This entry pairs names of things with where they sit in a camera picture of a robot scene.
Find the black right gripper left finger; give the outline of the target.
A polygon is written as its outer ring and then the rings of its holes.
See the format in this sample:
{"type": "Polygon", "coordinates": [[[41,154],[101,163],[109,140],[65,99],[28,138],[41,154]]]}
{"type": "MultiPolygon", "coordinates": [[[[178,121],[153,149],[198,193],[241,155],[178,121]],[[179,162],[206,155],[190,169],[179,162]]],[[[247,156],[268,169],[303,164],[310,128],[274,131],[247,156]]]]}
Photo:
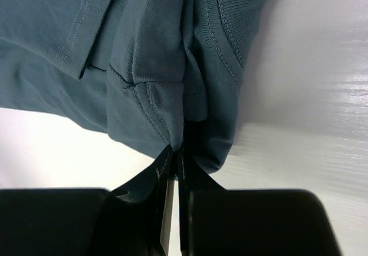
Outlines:
{"type": "Polygon", "coordinates": [[[167,255],[174,152],[106,189],[1,190],[2,255],[167,255]]]}

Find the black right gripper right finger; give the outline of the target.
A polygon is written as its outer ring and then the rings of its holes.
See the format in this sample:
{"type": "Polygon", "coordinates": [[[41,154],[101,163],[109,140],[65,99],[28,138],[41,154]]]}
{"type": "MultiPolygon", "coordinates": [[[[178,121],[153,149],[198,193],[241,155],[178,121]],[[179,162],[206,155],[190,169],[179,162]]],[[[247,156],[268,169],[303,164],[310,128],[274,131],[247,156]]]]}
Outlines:
{"type": "Polygon", "coordinates": [[[300,189],[228,190],[177,154],[183,255],[340,255],[324,206],[300,189]]]}

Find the teal blue t shirt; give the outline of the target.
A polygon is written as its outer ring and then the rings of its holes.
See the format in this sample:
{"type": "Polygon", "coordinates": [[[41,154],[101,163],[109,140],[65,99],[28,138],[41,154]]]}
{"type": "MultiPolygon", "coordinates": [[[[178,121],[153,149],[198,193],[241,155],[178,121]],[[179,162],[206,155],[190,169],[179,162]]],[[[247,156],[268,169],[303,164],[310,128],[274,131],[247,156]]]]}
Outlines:
{"type": "Polygon", "coordinates": [[[67,117],[207,172],[232,147],[266,0],[1,0],[1,107],[67,117]]]}

